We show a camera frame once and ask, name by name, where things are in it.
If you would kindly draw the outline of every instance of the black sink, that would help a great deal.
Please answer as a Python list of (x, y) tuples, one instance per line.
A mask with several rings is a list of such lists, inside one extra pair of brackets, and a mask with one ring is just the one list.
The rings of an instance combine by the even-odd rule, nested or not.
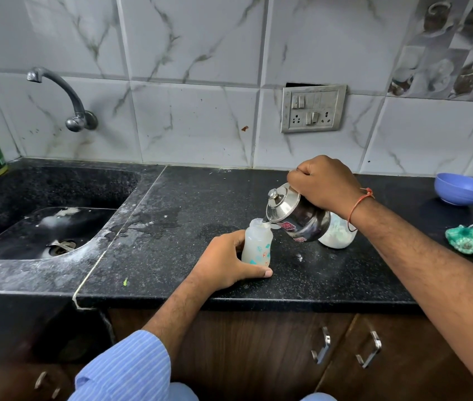
[(40, 259), (86, 244), (140, 180), (138, 173), (37, 167), (0, 177), (0, 259)]

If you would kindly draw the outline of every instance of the faucet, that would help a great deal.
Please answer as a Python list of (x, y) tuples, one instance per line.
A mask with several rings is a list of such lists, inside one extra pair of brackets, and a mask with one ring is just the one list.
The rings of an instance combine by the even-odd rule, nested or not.
[(97, 125), (99, 124), (97, 117), (95, 116), (95, 114), (93, 114), (93, 112), (84, 109), (84, 106), (82, 105), (82, 101), (80, 100), (79, 96), (77, 95), (77, 93), (75, 93), (75, 90), (73, 90), (71, 86), (66, 82), (66, 80), (61, 78), (55, 72), (46, 69), (45, 67), (33, 67), (27, 73), (27, 80), (30, 82), (41, 83), (41, 80), (44, 77), (54, 81), (56, 84), (62, 87), (69, 96), (69, 98), (71, 98), (71, 102), (73, 103), (73, 109), (75, 110), (75, 116), (72, 116), (66, 120), (66, 128), (73, 132), (80, 132), (84, 128), (97, 128)]

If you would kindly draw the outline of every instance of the electrical outlet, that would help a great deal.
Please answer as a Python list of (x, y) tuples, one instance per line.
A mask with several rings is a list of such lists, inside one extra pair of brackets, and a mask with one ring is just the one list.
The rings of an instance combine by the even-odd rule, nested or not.
[(346, 88), (345, 84), (283, 88), (281, 132), (339, 129)]

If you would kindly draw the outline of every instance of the blue bowl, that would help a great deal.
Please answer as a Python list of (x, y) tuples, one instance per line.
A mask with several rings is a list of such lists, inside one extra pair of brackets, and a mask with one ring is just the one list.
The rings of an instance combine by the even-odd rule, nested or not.
[(473, 204), (473, 177), (454, 173), (439, 173), (435, 178), (435, 192), (441, 200), (453, 205)]

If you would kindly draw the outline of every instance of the red sticker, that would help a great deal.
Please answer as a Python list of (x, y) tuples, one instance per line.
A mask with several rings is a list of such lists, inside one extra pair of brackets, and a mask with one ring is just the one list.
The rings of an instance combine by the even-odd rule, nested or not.
[(293, 229), (296, 229), (296, 227), (291, 224), (290, 222), (283, 222), (283, 223), (277, 223), (281, 228), (287, 230), (287, 231), (292, 231)]

